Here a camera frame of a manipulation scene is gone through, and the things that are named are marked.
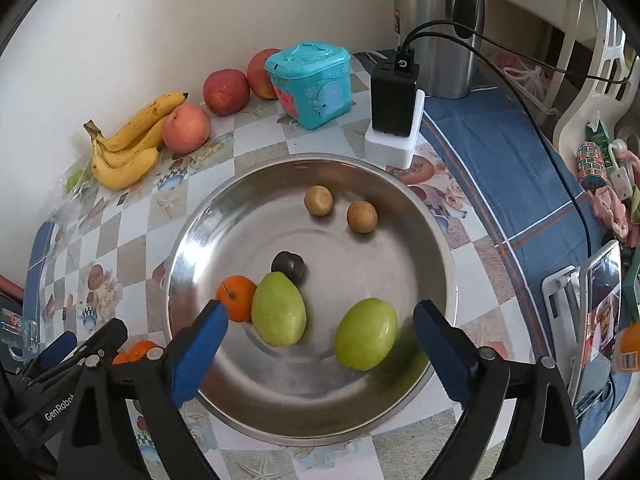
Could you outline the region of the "orange tangerine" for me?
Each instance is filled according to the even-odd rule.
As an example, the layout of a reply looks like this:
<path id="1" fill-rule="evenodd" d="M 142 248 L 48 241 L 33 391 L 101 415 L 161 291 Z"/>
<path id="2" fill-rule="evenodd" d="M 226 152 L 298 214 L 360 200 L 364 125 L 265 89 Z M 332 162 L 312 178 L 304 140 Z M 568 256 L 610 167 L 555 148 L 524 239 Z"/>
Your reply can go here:
<path id="1" fill-rule="evenodd" d="M 158 344 L 150 340 L 140 340 L 136 342 L 128 351 L 119 352 L 117 356 L 114 357 L 112 364 L 126 364 L 130 362 L 136 362 L 142 359 L 149 350 L 154 348 L 158 348 Z"/>
<path id="2" fill-rule="evenodd" d="M 230 321 L 244 323 L 250 320 L 256 288 L 246 276 L 231 275 L 220 282 L 214 298 L 226 307 Z"/>

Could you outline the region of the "green guava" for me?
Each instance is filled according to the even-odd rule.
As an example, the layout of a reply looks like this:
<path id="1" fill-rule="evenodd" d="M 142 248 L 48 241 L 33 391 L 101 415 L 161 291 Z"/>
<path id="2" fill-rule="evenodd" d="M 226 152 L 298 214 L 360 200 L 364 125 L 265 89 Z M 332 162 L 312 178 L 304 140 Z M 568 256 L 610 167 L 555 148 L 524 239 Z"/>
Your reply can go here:
<path id="1" fill-rule="evenodd" d="M 282 272 L 270 272 L 260 281 L 250 316 L 259 337 L 271 347 L 294 346 L 306 330 L 303 297 Z"/>
<path id="2" fill-rule="evenodd" d="M 338 324 L 335 355 L 349 370 L 372 370 L 392 350 L 397 332 L 397 314 L 391 304 L 378 298 L 363 299 Z"/>

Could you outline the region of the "dark plum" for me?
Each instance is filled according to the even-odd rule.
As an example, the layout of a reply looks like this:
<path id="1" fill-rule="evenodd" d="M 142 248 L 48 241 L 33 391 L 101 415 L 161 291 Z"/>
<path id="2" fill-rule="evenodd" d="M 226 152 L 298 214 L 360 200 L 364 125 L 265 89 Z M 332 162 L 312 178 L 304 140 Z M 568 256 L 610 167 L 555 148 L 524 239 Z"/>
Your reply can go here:
<path id="1" fill-rule="evenodd" d="M 272 272 L 281 272 L 294 285 L 299 285 L 304 280 L 306 270 L 304 259 L 294 252 L 279 252 L 271 263 Z"/>

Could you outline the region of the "brown longan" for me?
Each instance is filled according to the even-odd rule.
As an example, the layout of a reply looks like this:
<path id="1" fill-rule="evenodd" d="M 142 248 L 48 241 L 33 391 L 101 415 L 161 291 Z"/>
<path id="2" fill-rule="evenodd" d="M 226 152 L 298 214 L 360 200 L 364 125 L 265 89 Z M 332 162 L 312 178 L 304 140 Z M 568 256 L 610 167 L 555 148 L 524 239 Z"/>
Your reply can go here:
<path id="1" fill-rule="evenodd" d="M 325 186 L 314 185 L 305 193 L 304 205 L 313 216 L 324 217 L 333 209 L 333 195 Z"/>
<path id="2" fill-rule="evenodd" d="M 365 200 L 357 200 L 347 209 L 347 223 L 352 232 L 371 233 L 378 225 L 378 212 Z"/>

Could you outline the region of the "clear glass mug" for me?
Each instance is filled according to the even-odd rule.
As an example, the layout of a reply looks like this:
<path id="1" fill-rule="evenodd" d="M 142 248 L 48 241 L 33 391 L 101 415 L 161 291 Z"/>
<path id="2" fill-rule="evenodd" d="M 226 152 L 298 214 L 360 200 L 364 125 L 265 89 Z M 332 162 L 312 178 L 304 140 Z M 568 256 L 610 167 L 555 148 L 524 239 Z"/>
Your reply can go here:
<path id="1" fill-rule="evenodd" d="M 15 361 L 27 362 L 38 353 L 37 323 L 11 310 L 1 309 L 1 341 Z"/>

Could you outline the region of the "orange carton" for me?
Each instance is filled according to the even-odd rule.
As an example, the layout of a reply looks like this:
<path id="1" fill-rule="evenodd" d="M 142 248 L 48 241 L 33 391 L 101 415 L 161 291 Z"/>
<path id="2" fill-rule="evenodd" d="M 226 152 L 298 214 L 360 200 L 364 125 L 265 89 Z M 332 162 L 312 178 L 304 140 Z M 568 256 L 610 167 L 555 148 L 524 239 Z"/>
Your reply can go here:
<path id="1" fill-rule="evenodd" d="M 616 337 L 613 366 L 618 372 L 640 372 L 640 323 L 621 330 Z"/>

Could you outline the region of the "clear bag green fruit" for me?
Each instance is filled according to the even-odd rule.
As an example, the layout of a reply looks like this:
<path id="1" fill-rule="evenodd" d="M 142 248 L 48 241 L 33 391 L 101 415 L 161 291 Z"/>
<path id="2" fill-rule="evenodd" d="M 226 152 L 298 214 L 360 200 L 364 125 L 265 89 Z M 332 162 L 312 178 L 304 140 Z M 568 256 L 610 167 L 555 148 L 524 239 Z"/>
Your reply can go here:
<path id="1" fill-rule="evenodd" d="M 63 185 L 64 192 L 68 196 L 79 196 L 92 187 L 93 180 L 91 164 L 87 162 L 85 166 L 78 167 L 66 178 Z"/>

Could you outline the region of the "yellow banana bunch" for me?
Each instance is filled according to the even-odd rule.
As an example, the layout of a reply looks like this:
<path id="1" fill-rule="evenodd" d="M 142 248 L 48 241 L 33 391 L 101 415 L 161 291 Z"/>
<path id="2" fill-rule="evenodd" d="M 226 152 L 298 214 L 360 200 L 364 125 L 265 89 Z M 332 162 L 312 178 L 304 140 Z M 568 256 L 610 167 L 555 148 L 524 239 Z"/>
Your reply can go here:
<path id="1" fill-rule="evenodd" d="M 188 92 L 168 92 L 140 108 L 125 125 L 107 138 L 89 120 L 82 126 L 92 144 L 90 168 L 93 177 L 109 191 L 129 188 L 145 177 L 160 157 L 163 126 Z"/>

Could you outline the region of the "front pink apple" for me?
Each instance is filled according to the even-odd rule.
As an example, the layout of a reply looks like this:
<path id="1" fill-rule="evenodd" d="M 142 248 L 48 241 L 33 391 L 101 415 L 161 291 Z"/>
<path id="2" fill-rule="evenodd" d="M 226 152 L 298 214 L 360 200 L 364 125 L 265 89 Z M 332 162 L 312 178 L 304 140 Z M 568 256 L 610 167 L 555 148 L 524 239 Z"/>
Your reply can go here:
<path id="1" fill-rule="evenodd" d="M 201 107 L 184 103 L 175 108 L 163 126 L 163 142 L 168 150 L 185 155 L 200 148 L 210 137 L 210 119 Z"/>

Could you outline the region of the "large steel plate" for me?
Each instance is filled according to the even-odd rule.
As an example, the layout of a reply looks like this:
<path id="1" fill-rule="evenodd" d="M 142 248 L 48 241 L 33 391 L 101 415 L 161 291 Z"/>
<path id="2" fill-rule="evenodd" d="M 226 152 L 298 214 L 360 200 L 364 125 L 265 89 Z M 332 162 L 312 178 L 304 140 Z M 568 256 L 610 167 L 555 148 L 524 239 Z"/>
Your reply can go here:
<path id="1" fill-rule="evenodd" d="M 333 195 L 324 217 L 304 205 L 314 185 Z M 371 233 L 349 229 L 347 209 L 357 200 L 378 212 Z M 397 415 L 433 377 L 412 315 L 431 300 L 448 321 L 456 317 L 444 234 L 407 185 L 366 162 L 323 154 L 264 162 L 224 182 L 186 220 L 166 263 L 166 333 L 189 326 L 227 276 L 261 280 L 279 252 L 294 252 L 307 266 L 302 339 L 272 348 L 250 324 L 231 324 L 198 397 L 228 426 L 272 444 L 357 439 Z M 380 365 L 356 372 L 337 361 L 334 334 L 348 309 L 369 297 L 394 307 L 398 335 Z"/>

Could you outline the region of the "middle red apple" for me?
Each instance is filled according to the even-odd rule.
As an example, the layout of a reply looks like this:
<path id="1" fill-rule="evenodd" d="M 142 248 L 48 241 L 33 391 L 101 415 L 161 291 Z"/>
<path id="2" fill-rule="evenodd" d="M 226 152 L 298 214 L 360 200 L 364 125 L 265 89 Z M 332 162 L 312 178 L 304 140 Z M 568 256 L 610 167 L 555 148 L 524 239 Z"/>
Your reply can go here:
<path id="1" fill-rule="evenodd" d="M 217 116 L 228 116 L 242 110 L 250 99 L 246 76 L 234 68 L 211 73 L 203 84 L 203 99 Z"/>

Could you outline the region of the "red apple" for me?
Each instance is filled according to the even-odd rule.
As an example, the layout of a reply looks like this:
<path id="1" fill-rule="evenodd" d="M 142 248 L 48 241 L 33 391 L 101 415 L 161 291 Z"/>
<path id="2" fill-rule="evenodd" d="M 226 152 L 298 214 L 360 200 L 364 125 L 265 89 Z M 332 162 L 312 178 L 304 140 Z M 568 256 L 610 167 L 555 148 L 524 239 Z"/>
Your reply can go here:
<path id="1" fill-rule="evenodd" d="M 242 110 L 250 99 L 246 76 L 234 68 L 211 73 L 203 84 L 203 99 L 217 116 L 228 116 Z"/>
<path id="2" fill-rule="evenodd" d="M 265 70 L 266 59 L 279 52 L 279 49 L 265 49 L 256 53 L 247 65 L 246 78 L 250 90 L 265 100 L 277 99 L 271 79 Z"/>

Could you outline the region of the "right red apple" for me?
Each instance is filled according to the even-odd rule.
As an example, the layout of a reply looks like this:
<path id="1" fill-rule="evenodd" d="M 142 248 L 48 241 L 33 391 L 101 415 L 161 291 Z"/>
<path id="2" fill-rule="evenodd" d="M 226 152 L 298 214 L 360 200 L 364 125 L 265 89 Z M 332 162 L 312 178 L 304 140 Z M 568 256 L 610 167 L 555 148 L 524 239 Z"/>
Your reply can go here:
<path id="1" fill-rule="evenodd" d="M 266 59 L 279 52 L 279 49 L 265 49 L 256 53 L 247 65 L 246 78 L 250 90 L 265 100 L 277 99 L 271 79 L 265 70 Z"/>

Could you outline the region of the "teal toy box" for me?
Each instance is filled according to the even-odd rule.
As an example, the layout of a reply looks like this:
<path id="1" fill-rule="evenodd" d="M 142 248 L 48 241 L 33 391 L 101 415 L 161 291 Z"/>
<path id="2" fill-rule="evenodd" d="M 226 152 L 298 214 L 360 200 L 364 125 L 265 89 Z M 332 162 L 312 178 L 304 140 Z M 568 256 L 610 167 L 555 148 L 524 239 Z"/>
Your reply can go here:
<path id="1" fill-rule="evenodd" d="M 343 47 L 303 42 L 270 55 L 264 69 L 285 113 L 314 130 L 352 108 L 351 58 Z"/>

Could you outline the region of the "white plastic chair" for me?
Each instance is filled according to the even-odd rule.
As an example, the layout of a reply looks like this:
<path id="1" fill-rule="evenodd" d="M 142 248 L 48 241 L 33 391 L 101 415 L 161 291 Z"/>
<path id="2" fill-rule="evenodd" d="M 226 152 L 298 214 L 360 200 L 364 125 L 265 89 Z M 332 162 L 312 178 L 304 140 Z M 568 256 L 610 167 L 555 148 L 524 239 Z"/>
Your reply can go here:
<path id="1" fill-rule="evenodd" d="M 541 99 L 525 95 L 537 109 L 536 118 L 552 127 L 552 144 L 567 168 L 574 169 L 577 149 L 586 140 L 586 125 L 600 120 L 608 133 L 634 102 L 639 85 L 639 59 L 627 62 L 626 34 L 602 0 L 506 0 L 559 29 L 564 39 L 556 71 Z M 568 77 L 576 44 L 591 49 L 587 76 L 573 101 L 556 105 Z"/>

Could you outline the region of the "black power adapter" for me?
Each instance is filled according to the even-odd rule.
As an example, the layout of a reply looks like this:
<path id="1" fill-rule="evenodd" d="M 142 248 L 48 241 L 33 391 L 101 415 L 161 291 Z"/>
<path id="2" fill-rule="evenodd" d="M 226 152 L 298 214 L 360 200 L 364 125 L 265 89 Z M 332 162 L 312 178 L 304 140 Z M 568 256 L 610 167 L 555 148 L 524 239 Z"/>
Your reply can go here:
<path id="1" fill-rule="evenodd" d="M 400 46 L 390 60 L 379 60 L 371 74 L 372 128 L 408 138 L 413 118 L 419 65 L 412 47 Z"/>

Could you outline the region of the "steel thermos kettle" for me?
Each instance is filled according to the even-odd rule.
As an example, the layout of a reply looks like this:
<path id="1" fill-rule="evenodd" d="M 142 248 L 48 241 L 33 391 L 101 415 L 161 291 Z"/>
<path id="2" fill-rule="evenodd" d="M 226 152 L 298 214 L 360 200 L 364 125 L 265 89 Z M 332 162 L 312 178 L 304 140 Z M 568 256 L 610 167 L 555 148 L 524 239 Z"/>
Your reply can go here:
<path id="1" fill-rule="evenodd" d="M 472 49 L 480 47 L 485 0 L 394 0 L 395 32 L 399 42 L 410 32 L 419 65 L 418 87 L 429 96 L 462 99 L 470 93 L 475 70 Z"/>

